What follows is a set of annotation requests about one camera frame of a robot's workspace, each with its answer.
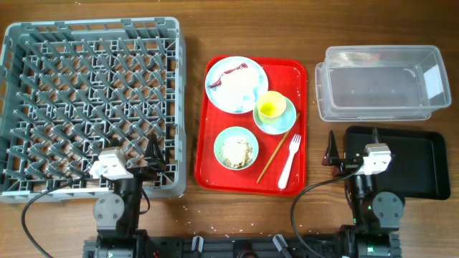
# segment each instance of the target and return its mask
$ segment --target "wooden chopstick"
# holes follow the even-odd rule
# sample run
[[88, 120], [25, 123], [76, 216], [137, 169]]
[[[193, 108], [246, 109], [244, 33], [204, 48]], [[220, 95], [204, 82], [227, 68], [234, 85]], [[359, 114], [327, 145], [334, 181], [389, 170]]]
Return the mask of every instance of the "wooden chopstick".
[[[296, 114], [295, 123], [296, 123], [296, 120], [297, 120], [299, 117], [300, 117], [300, 113], [297, 113], [297, 114]], [[280, 142], [279, 142], [279, 144], [278, 144], [278, 147], [276, 147], [276, 149], [274, 150], [273, 154], [271, 155], [270, 160], [266, 163], [265, 168], [264, 168], [263, 171], [261, 172], [260, 177], [258, 177], [257, 183], [260, 182], [261, 178], [263, 177], [263, 175], [265, 174], [266, 170], [268, 169], [268, 166], [270, 166], [271, 161], [273, 161], [275, 155], [278, 153], [280, 147], [282, 146], [282, 143], [284, 143], [284, 140], [287, 138], [287, 135], [288, 135], [289, 132], [290, 132], [290, 130], [288, 130], [287, 133], [284, 133], [284, 136], [282, 137], [282, 140], [280, 140]]]

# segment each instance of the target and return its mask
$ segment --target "black tray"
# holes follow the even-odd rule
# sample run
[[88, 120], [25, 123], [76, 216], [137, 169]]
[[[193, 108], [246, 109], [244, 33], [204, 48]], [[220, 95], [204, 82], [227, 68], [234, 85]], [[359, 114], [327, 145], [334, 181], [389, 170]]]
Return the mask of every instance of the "black tray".
[[[347, 158], [372, 143], [372, 127], [346, 130]], [[395, 154], [386, 172], [376, 176], [379, 189], [403, 197], [446, 200], [451, 195], [445, 139], [436, 132], [378, 128], [383, 143]]]

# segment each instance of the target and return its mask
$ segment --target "fork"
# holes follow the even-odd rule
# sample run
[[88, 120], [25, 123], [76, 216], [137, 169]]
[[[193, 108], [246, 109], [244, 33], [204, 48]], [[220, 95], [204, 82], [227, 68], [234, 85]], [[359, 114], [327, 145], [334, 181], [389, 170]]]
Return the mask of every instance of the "fork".
[[288, 177], [290, 176], [290, 170], [292, 168], [293, 156], [298, 152], [301, 143], [301, 135], [295, 134], [290, 142], [288, 150], [290, 154], [288, 155], [287, 162], [285, 163], [284, 170], [280, 175], [278, 186], [280, 189], [285, 189], [287, 187]]

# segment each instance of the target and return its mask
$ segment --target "red tray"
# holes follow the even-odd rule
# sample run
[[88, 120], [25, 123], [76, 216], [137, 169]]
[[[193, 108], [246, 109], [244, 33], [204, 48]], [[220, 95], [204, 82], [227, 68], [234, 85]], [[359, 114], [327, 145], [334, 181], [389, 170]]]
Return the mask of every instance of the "red tray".
[[[206, 74], [216, 62], [225, 57], [227, 56], [218, 56], [210, 60]], [[289, 59], [259, 57], [250, 57], [250, 59], [260, 64], [265, 70], [269, 82], [268, 89], [278, 91], [290, 99], [297, 112], [300, 113], [300, 117], [290, 130], [265, 175], [257, 183], [258, 176], [283, 135], [267, 135], [262, 132], [253, 120], [252, 112], [232, 115], [219, 110], [209, 101], [204, 90], [194, 177], [200, 186], [209, 190], [294, 196], [306, 184], [306, 70], [299, 62]], [[231, 171], [224, 168], [214, 156], [215, 138], [224, 129], [232, 126], [241, 126], [250, 130], [258, 139], [260, 146], [255, 162], [242, 171]], [[284, 190], [280, 190], [278, 181], [287, 161], [288, 146], [296, 133], [302, 135], [300, 150], [293, 159], [288, 185]]]

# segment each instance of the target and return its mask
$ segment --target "food in bowl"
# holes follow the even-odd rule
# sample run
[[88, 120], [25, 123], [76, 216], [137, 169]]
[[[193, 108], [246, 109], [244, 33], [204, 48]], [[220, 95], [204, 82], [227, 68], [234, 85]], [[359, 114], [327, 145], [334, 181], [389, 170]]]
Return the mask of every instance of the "food in bowl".
[[253, 159], [252, 146], [246, 137], [232, 136], [223, 142], [220, 156], [228, 168], [242, 168]]

